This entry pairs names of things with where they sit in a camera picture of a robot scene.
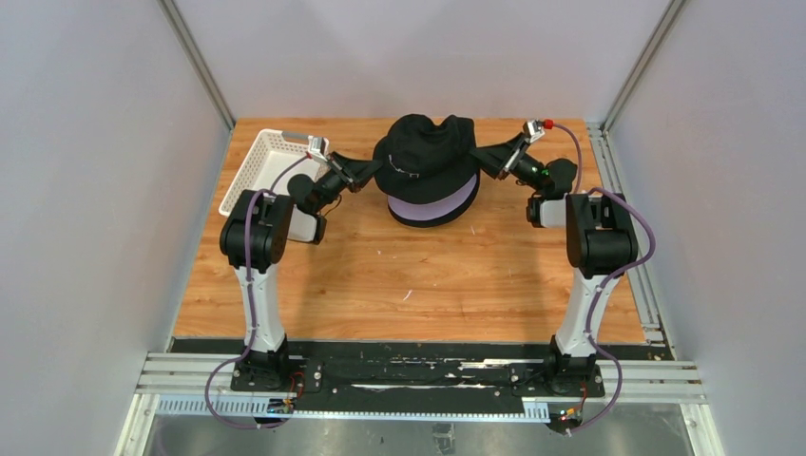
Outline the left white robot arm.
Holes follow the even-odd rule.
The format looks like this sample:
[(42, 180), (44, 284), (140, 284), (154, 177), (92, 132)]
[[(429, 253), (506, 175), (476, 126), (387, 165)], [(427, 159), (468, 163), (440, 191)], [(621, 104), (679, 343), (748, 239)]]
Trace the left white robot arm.
[(239, 280), (246, 317), (243, 353), (233, 363), (241, 380), (269, 392), (284, 390), (291, 380), (278, 303), (278, 266), (286, 245), (318, 245), (327, 229), (324, 208), (345, 190), (360, 191), (382, 166), (379, 160), (334, 152), (318, 176), (313, 161), (312, 154), (272, 158), (267, 186), (242, 190), (221, 229), (220, 250)]

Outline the beige bucket hat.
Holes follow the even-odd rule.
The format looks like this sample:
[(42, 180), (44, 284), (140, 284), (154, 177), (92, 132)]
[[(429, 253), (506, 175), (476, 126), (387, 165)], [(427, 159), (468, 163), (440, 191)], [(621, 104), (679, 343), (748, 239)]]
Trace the beige bucket hat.
[[(475, 201), (475, 199), (477, 197), (479, 187), (478, 187), (477, 193), (476, 193), (475, 198), (474, 198), (472, 203), (474, 203), (474, 201)], [(458, 211), (456, 211), (454, 213), (449, 214), (448, 216), (445, 216), (443, 218), (438, 218), (437, 220), (433, 220), (431, 222), (428, 222), (428, 221), (417, 222), (417, 221), (412, 221), (412, 220), (405, 220), (400, 216), (393, 215), (391, 209), (388, 207), (388, 202), (387, 202), (388, 211), (389, 211), (390, 215), (393, 217), (393, 219), (395, 219), (397, 222), (399, 222), (399, 223), (401, 223), (403, 225), (414, 227), (414, 228), (432, 228), (432, 227), (445, 225), (445, 224), (450, 223), (450, 222), (458, 219), (459, 217), (461, 217), (463, 214), (465, 214), (470, 209), (471, 206), (472, 206), (472, 204), (465, 205), (464, 206), (464, 211), (462, 213), (459, 213)]]

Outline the cream straw-coloured bucket hat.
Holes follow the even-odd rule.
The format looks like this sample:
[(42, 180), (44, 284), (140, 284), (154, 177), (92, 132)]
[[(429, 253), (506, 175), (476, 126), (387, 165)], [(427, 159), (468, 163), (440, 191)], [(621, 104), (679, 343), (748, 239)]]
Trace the cream straw-coloured bucket hat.
[(442, 200), (478, 175), (475, 147), (471, 118), (450, 115), (435, 123), (423, 114), (405, 115), (374, 147), (373, 159), (382, 163), (374, 181), (382, 193), (407, 203)]

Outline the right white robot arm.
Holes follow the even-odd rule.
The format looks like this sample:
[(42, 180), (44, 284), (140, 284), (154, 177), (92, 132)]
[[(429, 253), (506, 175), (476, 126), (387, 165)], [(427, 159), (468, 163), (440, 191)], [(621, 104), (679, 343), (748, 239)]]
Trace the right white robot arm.
[(598, 333), (607, 300), (620, 278), (643, 263), (634, 226), (640, 216), (621, 194), (602, 188), (574, 192), (577, 164), (533, 159), (528, 148), (537, 138), (521, 134), (509, 142), (477, 147), (471, 154), (488, 175), (499, 180), (513, 176), (533, 189), (527, 205), (532, 226), (566, 231), (572, 290), (539, 372), (551, 393), (566, 396), (594, 377), (596, 359), (603, 352)]

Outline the lavender bucket hat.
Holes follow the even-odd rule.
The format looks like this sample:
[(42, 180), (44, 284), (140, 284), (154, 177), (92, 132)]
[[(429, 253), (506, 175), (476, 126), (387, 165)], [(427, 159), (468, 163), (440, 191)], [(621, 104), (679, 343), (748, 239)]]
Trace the lavender bucket hat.
[(472, 204), (478, 187), (479, 178), (474, 175), (454, 193), (435, 202), (411, 203), (392, 196), (387, 197), (387, 202), (395, 216), (405, 220), (431, 222), (456, 211), (462, 213), (465, 205)]

